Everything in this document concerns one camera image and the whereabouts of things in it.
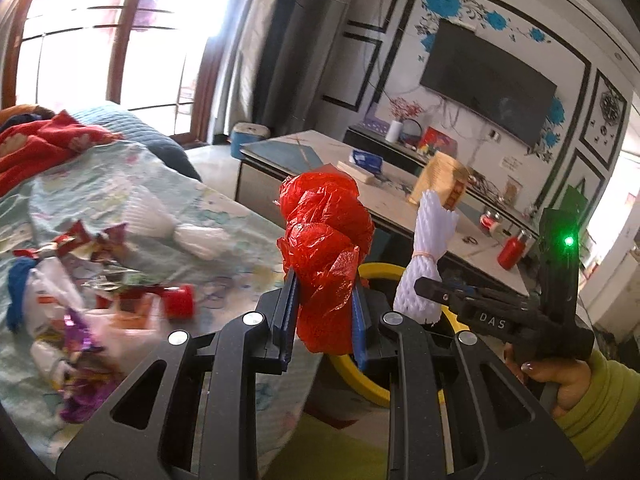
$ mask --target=floral bedsheet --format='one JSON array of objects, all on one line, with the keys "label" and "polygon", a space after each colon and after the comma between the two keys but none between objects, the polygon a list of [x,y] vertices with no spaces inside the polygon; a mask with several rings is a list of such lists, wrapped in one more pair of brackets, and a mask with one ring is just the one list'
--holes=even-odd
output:
[{"label": "floral bedsheet", "polygon": [[[193,320],[172,323],[193,335],[220,329],[253,310],[260,295],[282,286],[282,230],[209,187],[167,168],[141,144],[96,146],[23,182],[0,199],[0,400],[31,448],[49,466],[79,427],[56,416],[60,398],[31,361],[28,335],[11,334],[7,272],[11,250],[34,247],[82,219],[94,232],[118,223],[130,193],[144,186],[180,221],[223,228],[233,250],[223,261],[199,260],[170,240],[130,236],[128,267],[171,282],[193,283]],[[320,360],[296,340],[289,371],[259,376],[256,386],[258,466],[264,472],[289,439]]]}]

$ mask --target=red bottle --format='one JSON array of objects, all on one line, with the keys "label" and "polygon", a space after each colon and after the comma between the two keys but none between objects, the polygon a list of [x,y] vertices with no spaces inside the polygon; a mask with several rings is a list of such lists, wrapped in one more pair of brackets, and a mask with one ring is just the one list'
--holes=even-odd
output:
[{"label": "red bottle", "polygon": [[529,236],[526,232],[520,231],[518,236],[513,236],[507,240],[502,251],[498,254],[498,263],[503,269],[511,270],[511,267],[518,263],[527,246],[528,238]]}]

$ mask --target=crumpled red plastic bag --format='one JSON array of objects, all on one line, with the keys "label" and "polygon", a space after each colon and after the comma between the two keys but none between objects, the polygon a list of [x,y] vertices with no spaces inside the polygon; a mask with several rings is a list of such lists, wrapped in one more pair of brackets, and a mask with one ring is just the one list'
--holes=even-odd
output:
[{"label": "crumpled red plastic bag", "polygon": [[280,210],[284,270],[302,284],[298,336],[310,352],[349,354],[351,291],[374,231],[358,186],[339,171],[303,173],[280,186]]}]

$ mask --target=flat screen tv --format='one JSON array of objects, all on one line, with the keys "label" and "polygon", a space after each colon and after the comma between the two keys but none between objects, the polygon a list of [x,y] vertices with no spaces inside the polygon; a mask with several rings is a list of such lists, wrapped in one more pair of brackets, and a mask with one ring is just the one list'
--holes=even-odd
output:
[{"label": "flat screen tv", "polygon": [[471,30],[440,20],[420,84],[534,146],[556,85]]}]

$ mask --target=red clothing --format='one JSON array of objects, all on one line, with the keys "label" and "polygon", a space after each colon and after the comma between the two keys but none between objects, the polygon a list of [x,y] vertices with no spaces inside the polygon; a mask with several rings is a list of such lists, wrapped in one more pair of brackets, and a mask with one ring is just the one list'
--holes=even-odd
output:
[{"label": "red clothing", "polygon": [[27,178],[117,139],[122,136],[84,126],[64,110],[49,121],[12,126],[0,134],[0,197]]}]

